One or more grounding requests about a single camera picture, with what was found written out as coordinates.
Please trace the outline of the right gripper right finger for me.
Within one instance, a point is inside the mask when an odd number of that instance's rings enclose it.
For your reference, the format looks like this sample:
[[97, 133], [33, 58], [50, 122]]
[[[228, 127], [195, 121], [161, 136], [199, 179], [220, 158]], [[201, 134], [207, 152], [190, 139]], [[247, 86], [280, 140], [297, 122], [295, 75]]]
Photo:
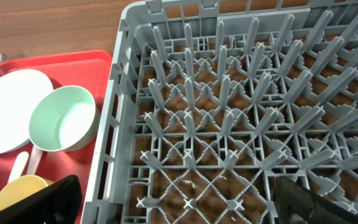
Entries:
[[357, 215], [284, 176], [276, 178], [273, 202], [280, 223], [358, 224]]

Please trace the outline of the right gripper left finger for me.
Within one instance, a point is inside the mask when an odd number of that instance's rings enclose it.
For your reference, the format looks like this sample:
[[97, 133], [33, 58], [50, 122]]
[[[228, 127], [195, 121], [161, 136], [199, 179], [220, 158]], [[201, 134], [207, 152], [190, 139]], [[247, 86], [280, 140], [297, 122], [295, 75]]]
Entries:
[[68, 175], [0, 211], [0, 224], [74, 223], [82, 199], [79, 178]]

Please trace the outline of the yellow plastic cup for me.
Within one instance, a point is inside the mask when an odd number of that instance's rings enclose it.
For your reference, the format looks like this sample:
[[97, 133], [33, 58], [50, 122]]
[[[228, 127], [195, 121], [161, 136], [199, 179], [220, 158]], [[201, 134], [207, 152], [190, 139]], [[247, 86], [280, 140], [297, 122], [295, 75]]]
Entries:
[[52, 185], [53, 181], [37, 175], [23, 175], [0, 191], [0, 211]]

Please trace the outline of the white plastic fork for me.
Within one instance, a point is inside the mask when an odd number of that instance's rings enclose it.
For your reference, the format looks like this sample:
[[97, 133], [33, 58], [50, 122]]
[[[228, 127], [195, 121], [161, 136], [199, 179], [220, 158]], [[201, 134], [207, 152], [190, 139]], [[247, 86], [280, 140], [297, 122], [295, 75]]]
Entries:
[[27, 175], [35, 175], [40, 160], [42, 158], [42, 154], [43, 154], [43, 150], [39, 149], [37, 146], [33, 146], [27, 166], [27, 172], [26, 172]]

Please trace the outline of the white plastic spoon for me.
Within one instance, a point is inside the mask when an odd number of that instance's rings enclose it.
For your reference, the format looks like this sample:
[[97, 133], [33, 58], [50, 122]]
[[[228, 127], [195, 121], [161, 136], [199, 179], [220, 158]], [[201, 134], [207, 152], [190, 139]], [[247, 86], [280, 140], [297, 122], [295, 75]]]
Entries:
[[17, 155], [7, 183], [11, 183], [22, 175], [28, 160], [29, 153], [27, 151], [22, 151]]

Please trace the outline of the mint green bowl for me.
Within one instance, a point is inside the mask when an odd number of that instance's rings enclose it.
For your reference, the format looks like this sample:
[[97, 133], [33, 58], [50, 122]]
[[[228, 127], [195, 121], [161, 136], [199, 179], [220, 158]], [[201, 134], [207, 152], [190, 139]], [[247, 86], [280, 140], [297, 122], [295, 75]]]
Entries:
[[33, 145], [46, 152], [71, 152], [87, 146], [97, 135], [100, 112], [93, 95], [70, 85], [49, 93], [29, 121]]

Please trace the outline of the light blue plate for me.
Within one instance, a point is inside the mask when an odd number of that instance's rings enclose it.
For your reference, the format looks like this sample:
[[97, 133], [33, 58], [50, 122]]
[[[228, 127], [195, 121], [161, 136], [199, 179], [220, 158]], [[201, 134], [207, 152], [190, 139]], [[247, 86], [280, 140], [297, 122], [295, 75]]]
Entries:
[[31, 114], [52, 91], [49, 77], [38, 70], [16, 70], [0, 77], [0, 154], [29, 142]]

